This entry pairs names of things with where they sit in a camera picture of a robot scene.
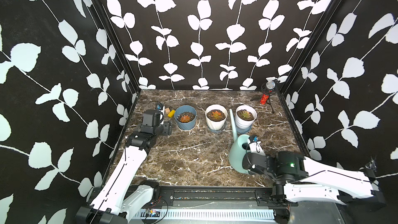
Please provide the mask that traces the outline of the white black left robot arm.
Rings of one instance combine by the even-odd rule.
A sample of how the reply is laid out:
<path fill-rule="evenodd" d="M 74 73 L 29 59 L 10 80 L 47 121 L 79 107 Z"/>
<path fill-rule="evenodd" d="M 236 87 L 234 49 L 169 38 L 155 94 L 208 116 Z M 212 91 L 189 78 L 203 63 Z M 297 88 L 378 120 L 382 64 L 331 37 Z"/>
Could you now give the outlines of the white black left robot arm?
<path fill-rule="evenodd" d="M 78 210 L 78 224 L 128 224 L 145 205 L 160 201 L 156 181 L 146 180 L 131 195 L 126 194 L 157 138 L 172 133 L 172 123 L 164 120 L 164 114 L 162 104 L 143 113 L 142 124 L 127 138 L 122 157 L 105 186 L 91 203 Z"/>

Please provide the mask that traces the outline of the mint green watering can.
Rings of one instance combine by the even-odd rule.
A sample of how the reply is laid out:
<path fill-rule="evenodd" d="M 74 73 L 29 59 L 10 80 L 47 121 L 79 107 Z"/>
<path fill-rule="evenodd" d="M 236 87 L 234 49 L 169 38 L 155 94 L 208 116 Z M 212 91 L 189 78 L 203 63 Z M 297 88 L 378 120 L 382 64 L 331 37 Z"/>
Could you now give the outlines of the mint green watering can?
<path fill-rule="evenodd" d="M 242 134 L 238 136 L 232 109 L 229 109 L 229 112 L 231 117 L 231 126 L 233 132 L 233 140 L 234 140 L 233 145 L 229 152 L 229 163 L 232 169 L 234 169 L 235 171 L 242 174 L 249 174 L 249 172 L 242 167 L 243 157 L 246 153 L 245 149 L 243 148 L 243 145 L 248 144 L 249 135 Z"/>

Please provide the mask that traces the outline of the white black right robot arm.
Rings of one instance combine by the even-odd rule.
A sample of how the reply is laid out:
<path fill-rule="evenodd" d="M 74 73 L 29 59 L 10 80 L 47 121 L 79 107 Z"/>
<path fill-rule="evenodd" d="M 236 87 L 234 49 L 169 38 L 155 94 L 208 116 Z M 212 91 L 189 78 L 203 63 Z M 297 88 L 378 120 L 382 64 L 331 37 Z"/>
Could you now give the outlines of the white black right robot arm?
<path fill-rule="evenodd" d="M 375 175 L 369 169 L 339 169 L 290 151 L 270 156 L 257 143 L 244 144 L 243 149 L 243 169 L 273 181 L 271 192 L 261 197 L 266 202 L 276 205 L 332 202 L 366 211 L 386 206 L 383 193 L 375 185 Z"/>

